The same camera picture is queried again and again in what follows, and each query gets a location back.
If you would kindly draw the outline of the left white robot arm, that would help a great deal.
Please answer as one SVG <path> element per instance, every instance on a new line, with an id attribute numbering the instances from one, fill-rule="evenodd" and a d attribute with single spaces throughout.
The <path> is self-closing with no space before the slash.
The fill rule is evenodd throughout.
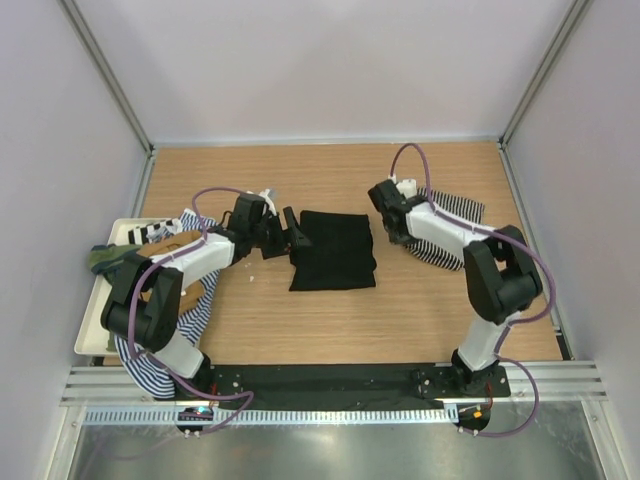
<path id="1" fill-rule="evenodd" d="M 241 193 L 224 224 L 206 225 L 187 245 L 166 254 L 124 259 L 101 314 L 102 327 L 125 342 L 125 359 L 167 372 L 189 399 L 213 384 L 211 361 L 178 327 L 181 294 L 258 248 L 263 259 L 311 245 L 294 211 L 275 210 L 265 193 Z"/>

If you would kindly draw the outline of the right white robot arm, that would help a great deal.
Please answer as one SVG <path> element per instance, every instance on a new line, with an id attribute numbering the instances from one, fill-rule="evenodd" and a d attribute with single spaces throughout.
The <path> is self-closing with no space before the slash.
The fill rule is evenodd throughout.
<path id="1" fill-rule="evenodd" d="M 509 323 L 542 293 L 536 254 L 518 227 L 466 221 L 418 194 L 413 180 L 387 179 L 368 195 L 392 243 L 426 241 L 462 262 L 475 317 L 452 354 L 450 381 L 459 394 L 476 394 L 496 371 L 497 345 Z"/>

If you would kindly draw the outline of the black white striped tank top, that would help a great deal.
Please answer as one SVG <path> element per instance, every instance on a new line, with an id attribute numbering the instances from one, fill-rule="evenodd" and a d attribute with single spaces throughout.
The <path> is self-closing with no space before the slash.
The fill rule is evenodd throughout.
<path id="1" fill-rule="evenodd" d="M 460 226 L 481 225 L 485 205 L 463 196 L 433 191 L 435 208 L 425 201 L 406 217 L 411 242 L 404 246 L 419 260 L 451 271 L 463 268 L 463 248 L 481 237 Z"/>

